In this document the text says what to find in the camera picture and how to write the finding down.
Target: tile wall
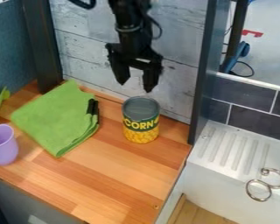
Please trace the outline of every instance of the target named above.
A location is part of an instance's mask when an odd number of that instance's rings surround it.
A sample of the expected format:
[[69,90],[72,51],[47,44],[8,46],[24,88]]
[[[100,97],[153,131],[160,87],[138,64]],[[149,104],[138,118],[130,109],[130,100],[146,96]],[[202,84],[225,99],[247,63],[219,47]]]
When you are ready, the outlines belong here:
[[213,99],[205,116],[280,140],[280,91],[212,77]]

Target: green towel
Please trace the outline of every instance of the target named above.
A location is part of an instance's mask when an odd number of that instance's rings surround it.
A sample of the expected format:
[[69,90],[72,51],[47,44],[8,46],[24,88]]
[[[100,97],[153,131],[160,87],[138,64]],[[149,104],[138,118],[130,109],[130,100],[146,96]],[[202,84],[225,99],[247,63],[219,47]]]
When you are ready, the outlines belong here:
[[11,120],[59,158],[97,131],[97,104],[96,113],[89,111],[94,99],[70,80],[15,111]]

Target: corn can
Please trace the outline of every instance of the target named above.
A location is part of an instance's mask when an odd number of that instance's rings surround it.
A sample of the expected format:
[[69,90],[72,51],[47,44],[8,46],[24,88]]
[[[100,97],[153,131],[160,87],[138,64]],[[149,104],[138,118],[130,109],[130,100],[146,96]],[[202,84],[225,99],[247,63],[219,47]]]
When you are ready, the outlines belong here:
[[146,144],[158,136],[160,107],[153,99],[131,97],[122,105],[123,134],[133,143]]

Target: plastic cup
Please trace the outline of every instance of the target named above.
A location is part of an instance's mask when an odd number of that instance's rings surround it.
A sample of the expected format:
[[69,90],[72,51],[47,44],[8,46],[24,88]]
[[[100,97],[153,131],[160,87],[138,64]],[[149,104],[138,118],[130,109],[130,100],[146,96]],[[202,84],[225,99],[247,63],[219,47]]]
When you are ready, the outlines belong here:
[[18,143],[14,131],[7,124],[0,124],[0,165],[12,163],[18,155]]

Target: blue wall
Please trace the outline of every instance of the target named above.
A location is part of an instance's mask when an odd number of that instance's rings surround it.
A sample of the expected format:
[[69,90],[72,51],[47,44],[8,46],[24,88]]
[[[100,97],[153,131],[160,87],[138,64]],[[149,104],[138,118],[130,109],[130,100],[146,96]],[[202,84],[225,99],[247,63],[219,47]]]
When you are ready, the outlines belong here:
[[0,4],[0,90],[14,93],[36,78],[21,0]]

